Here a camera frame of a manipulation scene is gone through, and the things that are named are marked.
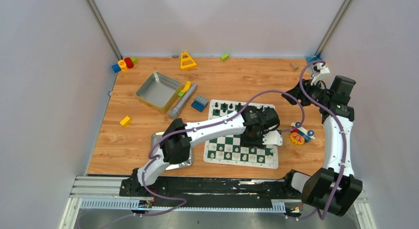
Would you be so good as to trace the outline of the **green white chess board mat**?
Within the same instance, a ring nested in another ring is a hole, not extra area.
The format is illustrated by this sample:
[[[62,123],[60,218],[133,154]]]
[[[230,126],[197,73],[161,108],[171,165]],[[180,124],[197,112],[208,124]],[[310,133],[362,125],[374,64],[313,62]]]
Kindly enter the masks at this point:
[[[238,111],[244,105],[244,102],[212,99],[209,103],[208,119],[231,116],[232,112]],[[216,164],[277,169],[278,146],[242,146],[240,135],[226,135],[205,142],[203,160]]]

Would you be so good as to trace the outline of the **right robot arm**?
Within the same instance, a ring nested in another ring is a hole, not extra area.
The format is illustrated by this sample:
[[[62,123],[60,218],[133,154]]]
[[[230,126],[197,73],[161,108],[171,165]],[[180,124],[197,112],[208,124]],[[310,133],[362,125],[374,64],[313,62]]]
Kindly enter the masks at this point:
[[[301,201],[319,210],[343,216],[363,189],[354,176],[350,159],[350,135],[355,118],[354,108],[348,105],[356,81],[335,76],[330,88],[322,81],[303,79],[288,93],[303,106],[319,107],[325,132],[323,166],[312,176],[291,170],[282,184],[288,198],[301,196]]]

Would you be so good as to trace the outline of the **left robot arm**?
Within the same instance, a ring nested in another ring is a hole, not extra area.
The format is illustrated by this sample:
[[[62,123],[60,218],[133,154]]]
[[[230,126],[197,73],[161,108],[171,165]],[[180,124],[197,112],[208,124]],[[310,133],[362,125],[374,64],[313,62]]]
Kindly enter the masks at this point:
[[[264,136],[277,133],[279,126],[278,114],[270,107],[244,106],[239,111],[201,122],[184,123],[177,118],[152,146],[147,164],[133,170],[132,189],[139,196],[147,195],[151,185],[169,166],[188,160],[190,150],[200,143],[238,135],[239,140],[231,144],[234,148],[264,149]]]

